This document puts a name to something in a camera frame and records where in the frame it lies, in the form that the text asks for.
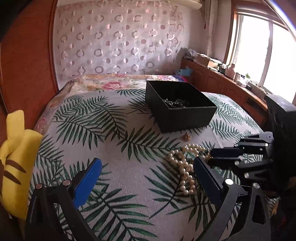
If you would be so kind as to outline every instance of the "screw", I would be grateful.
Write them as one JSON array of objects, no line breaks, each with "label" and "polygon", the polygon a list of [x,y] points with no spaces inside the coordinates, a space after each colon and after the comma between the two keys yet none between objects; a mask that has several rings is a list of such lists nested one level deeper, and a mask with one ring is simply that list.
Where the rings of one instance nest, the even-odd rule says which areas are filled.
[{"label": "screw", "polygon": [[64,186],[69,186],[70,183],[71,183],[70,180],[65,180],[65,181],[63,181],[63,185],[64,185]]},{"label": "screw", "polygon": [[38,184],[36,184],[35,188],[36,188],[36,189],[40,189],[40,188],[42,188],[42,183],[38,183]]},{"label": "screw", "polygon": [[225,179],[225,183],[228,185],[232,185],[233,184],[233,180],[230,178]]},{"label": "screw", "polygon": [[260,188],[260,186],[259,186],[258,183],[254,183],[253,186],[254,186],[254,188],[256,188],[256,189],[259,189],[259,188]]}]

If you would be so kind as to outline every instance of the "cardboard box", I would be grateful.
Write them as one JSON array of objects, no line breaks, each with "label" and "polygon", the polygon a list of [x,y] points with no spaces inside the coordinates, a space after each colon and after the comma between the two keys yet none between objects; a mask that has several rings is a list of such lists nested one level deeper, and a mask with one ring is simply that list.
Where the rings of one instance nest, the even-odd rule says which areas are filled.
[{"label": "cardboard box", "polygon": [[215,62],[215,60],[209,58],[209,57],[205,57],[205,56],[201,56],[201,55],[197,55],[194,57],[195,61],[199,64],[202,64],[208,68],[217,68],[218,67],[218,63],[219,62]]}]

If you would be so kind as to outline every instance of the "cloth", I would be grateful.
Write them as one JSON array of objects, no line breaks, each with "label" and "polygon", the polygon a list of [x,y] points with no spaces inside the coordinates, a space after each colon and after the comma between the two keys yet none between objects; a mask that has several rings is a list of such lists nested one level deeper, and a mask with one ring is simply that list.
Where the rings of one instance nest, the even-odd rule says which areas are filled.
[{"label": "cloth", "polygon": [[[164,157],[188,144],[181,138],[186,131],[160,133],[145,104],[146,80],[141,82],[138,88],[86,90],[61,103],[40,145],[30,195],[37,183],[58,185],[98,157],[102,173],[87,203],[79,209],[96,235],[103,240],[196,240],[213,217],[215,206],[199,186],[192,196],[183,196],[179,190],[178,168]],[[262,132],[230,98],[205,95],[218,109],[208,126],[187,130],[192,135],[190,143],[210,149],[233,146],[241,136]],[[260,156],[244,155],[242,160],[259,161]],[[231,171],[218,171],[239,184]],[[57,205],[56,209],[71,238],[61,208]],[[223,238],[238,210],[239,204]]]}]

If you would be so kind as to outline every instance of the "window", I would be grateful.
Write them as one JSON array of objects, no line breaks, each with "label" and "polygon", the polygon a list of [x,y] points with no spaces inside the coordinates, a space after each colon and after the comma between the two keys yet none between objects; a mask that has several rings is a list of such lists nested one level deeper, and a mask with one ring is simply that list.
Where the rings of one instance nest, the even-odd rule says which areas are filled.
[{"label": "window", "polygon": [[224,60],[235,63],[236,72],[248,74],[259,87],[292,103],[296,92],[296,41],[264,5],[238,4],[233,10],[231,41]]}]

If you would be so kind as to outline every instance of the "jewelry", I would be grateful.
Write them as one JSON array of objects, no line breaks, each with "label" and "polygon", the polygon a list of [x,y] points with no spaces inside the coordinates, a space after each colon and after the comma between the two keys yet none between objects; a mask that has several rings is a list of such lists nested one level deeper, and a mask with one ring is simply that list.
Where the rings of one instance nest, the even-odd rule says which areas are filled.
[{"label": "jewelry", "polygon": [[177,99],[176,101],[170,101],[168,99],[163,99],[163,102],[167,104],[170,108],[185,108],[189,106],[189,102],[186,100]]},{"label": "jewelry", "polygon": [[191,139],[191,135],[188,132],[186,132],[183,138],[185,141],[189,141]]},{"label": "jewelry", "polygon": [[200,157],[202,160],[207,162],[210,158],[210,148],[206,149],[198,144],[187,144],[181,148],[181,150],[171,150],[165,159],[173,165],[179,167],[179,172],[181,175],[181,181],[179,183],[179,189],[183,192],[184,196],[193,195],[196,190],[197,181],[194,180],[194,170],[193,170],[193,159],[186,159],[185,153],[193,153],[195,157]]}]

